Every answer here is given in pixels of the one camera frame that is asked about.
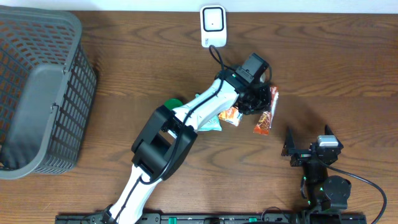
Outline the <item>small orange tissue pack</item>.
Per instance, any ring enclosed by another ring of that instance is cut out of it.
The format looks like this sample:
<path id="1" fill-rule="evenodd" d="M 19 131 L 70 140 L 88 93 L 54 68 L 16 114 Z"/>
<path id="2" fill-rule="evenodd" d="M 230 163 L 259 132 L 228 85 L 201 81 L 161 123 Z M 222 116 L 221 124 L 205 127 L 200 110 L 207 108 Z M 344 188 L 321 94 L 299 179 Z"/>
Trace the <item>small orange tissue pack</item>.
<path id="1" fill-rule="evenodd" d="M 218 118 L 222 121 L 226 121 L 227 123 L 230 123 L 234 126 L 239 126 L 243 114 L 239 112 L 237 107 L 232 106 L 228 110 L 222 111 L 219 115 Z"/>

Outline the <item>orange snack packet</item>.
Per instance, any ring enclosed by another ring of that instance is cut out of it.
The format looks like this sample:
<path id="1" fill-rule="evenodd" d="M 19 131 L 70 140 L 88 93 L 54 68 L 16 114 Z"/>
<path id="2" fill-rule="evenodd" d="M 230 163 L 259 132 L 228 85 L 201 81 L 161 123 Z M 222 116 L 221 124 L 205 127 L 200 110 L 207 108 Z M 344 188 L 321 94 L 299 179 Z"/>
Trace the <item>orange snack packet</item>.
<path id="1" fill-rule="evenodd" d="M 277 101 L 279 99 L 279 88 L 277 86 L 271 85 L 270 89 L 272 95 L 271 107 L 268 111 L 264 111 L 259 118 L 259 121 L 255 125 L 253 130 L 253 133 L 255 134 L 268 135 L 271 130 Z"/>

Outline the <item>teal wet wipes pack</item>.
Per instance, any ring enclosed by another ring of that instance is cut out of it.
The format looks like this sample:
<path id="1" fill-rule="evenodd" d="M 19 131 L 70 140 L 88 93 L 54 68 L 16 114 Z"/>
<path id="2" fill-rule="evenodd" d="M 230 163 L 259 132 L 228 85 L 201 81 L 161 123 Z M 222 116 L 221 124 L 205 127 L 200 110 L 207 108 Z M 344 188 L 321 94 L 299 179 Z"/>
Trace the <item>teal wet wipes pack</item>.
<path id="1" fill-rule="evenodd" d="M 198 131 L 222 131 L 220 120 L 218 115 L 212 117 L 207 123 L 205 123 Z"/>

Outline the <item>green lid jar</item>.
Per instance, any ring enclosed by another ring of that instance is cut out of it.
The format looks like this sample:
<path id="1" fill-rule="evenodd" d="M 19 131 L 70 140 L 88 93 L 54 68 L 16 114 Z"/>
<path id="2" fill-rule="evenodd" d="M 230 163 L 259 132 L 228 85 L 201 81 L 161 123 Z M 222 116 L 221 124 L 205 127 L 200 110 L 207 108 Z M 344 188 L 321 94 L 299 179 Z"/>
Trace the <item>green lid jar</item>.
<path id="1" fill-rule="evenodd" d="M 164 106 L 169 109 L 169 110 L 173 110 L 175 108 L 178 108 L 180 106 L 183 106 L 183 103 L 177 99 L 177 98 L 171 98 L 168 99 L 165 103 Z"/>

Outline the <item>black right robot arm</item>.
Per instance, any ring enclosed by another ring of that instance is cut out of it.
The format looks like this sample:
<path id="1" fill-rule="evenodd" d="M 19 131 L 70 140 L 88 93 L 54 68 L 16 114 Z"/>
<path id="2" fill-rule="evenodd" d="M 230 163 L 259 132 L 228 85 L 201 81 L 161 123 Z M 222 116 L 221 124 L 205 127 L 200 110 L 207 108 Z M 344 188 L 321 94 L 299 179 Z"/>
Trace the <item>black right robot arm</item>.
<path id="1" fill-rule="evenodd" d="M 308 208 L 293 214 L 290 223 L 366 223 L 365 215 L 343 213 L 348 208 L 351 182 L 327 171 L 327 167 L 338 160 L 342 149 L 342 143 L 329 126 L 325 126 L 325 133 L 306 149 L 297 148 L 292 130 L 287 130 L 281 155 L 290 157 L 292 167 L 303 168 L 300 192 L 308 200 Z"/>

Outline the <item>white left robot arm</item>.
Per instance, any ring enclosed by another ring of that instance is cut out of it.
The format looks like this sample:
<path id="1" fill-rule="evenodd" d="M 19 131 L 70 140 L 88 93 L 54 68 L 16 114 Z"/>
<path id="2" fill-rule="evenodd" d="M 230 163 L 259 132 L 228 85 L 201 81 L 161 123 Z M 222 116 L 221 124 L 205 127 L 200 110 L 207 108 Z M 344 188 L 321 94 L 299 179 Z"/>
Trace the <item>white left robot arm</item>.
<path id="1" fill-rule="evenodd" d="M 271 104 L 267 68 L 221 71 L 212 85 L 192 101 L 172 110 L 158 107 L 132 145 L 129 180 L 107 214 L 111 223 L 136 223 L 157 184 L 181 166 L 197 139 L 198 130 L 214 116 L 237 106 L 257 114 Z"/>

